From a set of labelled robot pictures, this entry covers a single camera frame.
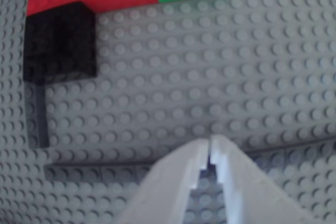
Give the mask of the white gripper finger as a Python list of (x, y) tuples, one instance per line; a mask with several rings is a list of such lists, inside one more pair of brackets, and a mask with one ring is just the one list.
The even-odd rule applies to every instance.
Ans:
[(320, 223), (235, 143), (211, 137), (211, 164), (222, 185), (228, 223)]
[(209, 140), (191, 141), (150, 169), (117, 223), (182, 223), (188, 198), (207, 168)]

